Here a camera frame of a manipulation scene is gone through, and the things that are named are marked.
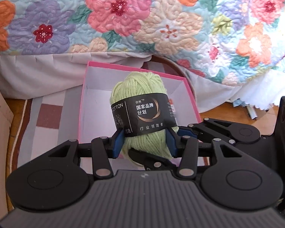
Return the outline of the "pink cardboard storage box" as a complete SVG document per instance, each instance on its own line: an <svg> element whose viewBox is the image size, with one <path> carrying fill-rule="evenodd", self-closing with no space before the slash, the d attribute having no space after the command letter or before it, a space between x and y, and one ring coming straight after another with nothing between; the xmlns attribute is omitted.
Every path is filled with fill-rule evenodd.
<svg viewBox="0 0 285 228"><path fill-rule="evenodd" d="M140 68L111 63L88 63L82 89L79 142L87 143L100 136L112 136L116 131L109 99L116 83L130 72L149 72ZM192 88L184 77L153 71L158 74L176 109L180 126L201 122Z"/></svg>

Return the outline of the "checkered plush floor rug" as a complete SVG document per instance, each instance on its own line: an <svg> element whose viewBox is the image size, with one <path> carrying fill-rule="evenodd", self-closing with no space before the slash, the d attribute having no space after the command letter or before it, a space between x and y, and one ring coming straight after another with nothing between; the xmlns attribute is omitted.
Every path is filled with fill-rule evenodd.
<svg viewBox="0 0 285 228"><path fill-rule="evenodd" d="M149 61L141 69L185 76L170 62ZM29 100L7 99L14 113L10 136L15 135L9 140L7 174L69 139L79 140L82 89L80 85Z"/></svg>

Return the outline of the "papers under bed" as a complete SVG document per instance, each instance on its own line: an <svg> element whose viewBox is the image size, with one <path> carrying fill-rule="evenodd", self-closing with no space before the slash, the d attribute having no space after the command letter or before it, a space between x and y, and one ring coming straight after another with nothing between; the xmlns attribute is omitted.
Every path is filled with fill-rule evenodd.
<svg viewBox="0 0 285 228"><path fill-rule="evenodd" d="M247 123L256 127L263 135L271 135L273 133L278 116L278 106L270 105L267 109L262 110L253 105L245 104L240 100L230 101L230 103L234 108L240 108L244 111L245 121L241 121L241 123Z"/></svg>

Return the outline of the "orange label clear plastic box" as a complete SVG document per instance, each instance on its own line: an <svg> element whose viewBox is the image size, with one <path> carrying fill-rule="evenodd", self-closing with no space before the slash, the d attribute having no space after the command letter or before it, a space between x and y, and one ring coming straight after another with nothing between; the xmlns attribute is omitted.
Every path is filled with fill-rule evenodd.
<svg viewBox="0 0 285 228"><path fill-rule="evenodd" d="M171 116L173 116L174 118L177 117L177 113L176 113L176 109L175 109L175 105L173 103L173 100L172 99L169 99L169 113Z"/></svg>

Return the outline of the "green yarn ball black label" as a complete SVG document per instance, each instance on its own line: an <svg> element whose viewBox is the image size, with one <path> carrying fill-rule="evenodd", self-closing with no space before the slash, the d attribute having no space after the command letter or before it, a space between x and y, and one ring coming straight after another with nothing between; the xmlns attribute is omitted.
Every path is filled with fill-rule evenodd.
<svg viewBox="0 0 285 228"><path fill-rule="evenodd" d="M178 132L161 77L152 72L131 72L111 92L110 104L117 128L124 130L121 153L129 158L135 149L172 159L166 129Z"/></svg>

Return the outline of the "floral quilted bedspread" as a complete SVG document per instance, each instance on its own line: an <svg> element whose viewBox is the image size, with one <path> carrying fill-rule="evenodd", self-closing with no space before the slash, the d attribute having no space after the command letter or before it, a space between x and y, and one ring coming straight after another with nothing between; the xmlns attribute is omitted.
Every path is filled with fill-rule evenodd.
<svg viewBox="0 0 285 228"><path fill-rule="evenodd" d="M198 108L285 96L285 0L0 0L0 91L31 99L83 83L89 61L174 63Z"/></svg>

